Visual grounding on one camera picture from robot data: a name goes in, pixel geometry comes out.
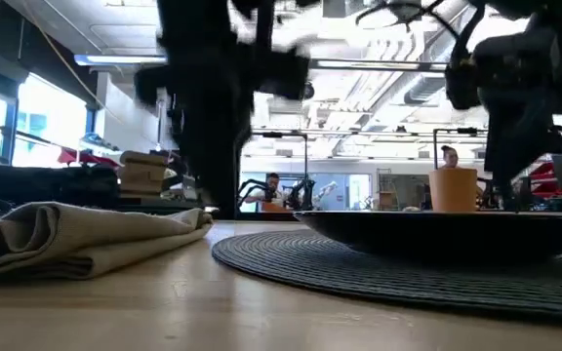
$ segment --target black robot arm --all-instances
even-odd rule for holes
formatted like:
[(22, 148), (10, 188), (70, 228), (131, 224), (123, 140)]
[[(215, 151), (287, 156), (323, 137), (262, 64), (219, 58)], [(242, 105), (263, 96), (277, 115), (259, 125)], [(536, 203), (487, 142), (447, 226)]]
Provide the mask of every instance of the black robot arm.
[(315, 181), (304, 178), (298, 184), (290, 186), (290, 194), (285, 201), (286, 205), (294, 211), (311, 211), (313, 210), (313, 186)]
[[(242, 191), (244, 191), (244, 189), (246, 189), (247, 186), (249, 186), (249, 184), (254, 184), (253, 186), (251, 186), (249, 188), (249, 190), (247, 190), (246, 194), (244, 196), (239, 196), (240, 194), (242, 194)], [(265, 202), (271, 202), (272, 199), (275, 197), (275, 191), (270, 188), (270, 186), (268, 186), (268, 184), (265, 181), (260, 181), (260, 180), (254, 180), (254, 179), (248, 179), (245, 182), (242, 183), (242, 185), (240, 185), (240, 188), (238, 189), (238, 202), (237, 202), (237, 208), (239, 209), (240, 207), (242, 207), (242, 204), (244, 203), (244, 200), (246, 200), (246, 198), (249, 197), (249, 195), (251, 195), (251, 192), (253, 192), (253, 190), (255, 189), (259, 189), (261, 191), (263, 191), (263, 200)]]
[(485, 170), (493, 173), (505, 206), (517, 210), (510, 181), (543, 154), (562, 153), (562, 127), (552, 118), (562, 114), (562, 1), (469, 2), (478, 8), (476, 19), (485, 5), (513, 20), (530, 17), (524, 32), (488, 38), (471, 54), (462, 37), (446, 74), (455, 108), (482, 103), (487, 109)]
[(148, 105), (155, 105), (158, 89), (166, 89), (180, 155), (225, 217), (238, 211), (240, 151), (251, 135), (253, 93), (300, 99), (308, 69), (308, 58), (296, 49), (271, 49), (273, 0), (232, 3), (245, 16), (258, 9), (255, 43), (238, 42), (226, 1), (158, 0), (158, 43), (168, 63), (141, 69), (135, 78), (137, 96)]

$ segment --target man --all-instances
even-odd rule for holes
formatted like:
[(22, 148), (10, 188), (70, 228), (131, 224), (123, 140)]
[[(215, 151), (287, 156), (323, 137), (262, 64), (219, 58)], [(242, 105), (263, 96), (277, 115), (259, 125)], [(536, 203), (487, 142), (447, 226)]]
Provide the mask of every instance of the man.
[(254, 190), (244, 202), (246, 204), (252, 204), (254, 202), (264, 202), (270, 200), (272, 204), (283, 208), (283, 203), (287, 200), (287, 194), (279, 191), (279, 175), (276, 173), (271, 173), (266, 176), (265, 182), (268, 184), (268, 197), (272, 196), (271, 199), (266, 199), (266, 193), (260, 189)]

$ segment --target orange cup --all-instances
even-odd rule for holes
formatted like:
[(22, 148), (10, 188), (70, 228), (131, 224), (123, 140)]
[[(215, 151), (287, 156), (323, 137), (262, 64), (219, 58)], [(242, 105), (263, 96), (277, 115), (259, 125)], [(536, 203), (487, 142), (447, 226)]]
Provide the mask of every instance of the orange cup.
[(477, 172), (472, 169), (439, 169), (428, 174), (433, 210), (439, 213), (476, 211)]

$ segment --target woman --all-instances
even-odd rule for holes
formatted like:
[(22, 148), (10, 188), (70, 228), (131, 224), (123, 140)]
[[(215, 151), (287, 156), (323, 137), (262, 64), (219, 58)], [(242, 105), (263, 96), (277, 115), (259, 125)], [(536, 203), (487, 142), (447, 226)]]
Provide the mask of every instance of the woman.
[(458, 168), (459, 164), (459, 155), (457, 154), (457, 150), (455, 148), (450, 147), (448, 145), (444, 145), (441, 147), (441, 150), (444, 152), (444, 166), (442, 169), (451, 169), (451, 168)]

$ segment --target round placemat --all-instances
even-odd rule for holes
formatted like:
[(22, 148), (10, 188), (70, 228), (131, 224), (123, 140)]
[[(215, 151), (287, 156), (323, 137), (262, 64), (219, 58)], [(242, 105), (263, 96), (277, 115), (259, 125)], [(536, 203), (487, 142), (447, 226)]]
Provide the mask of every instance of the round placemat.
[(241, 271), (325, 293), (562, 321), (562, 255), (517, 267), (435, 266), (356, 252), (310, 230), (231, 237), (212, 254)]

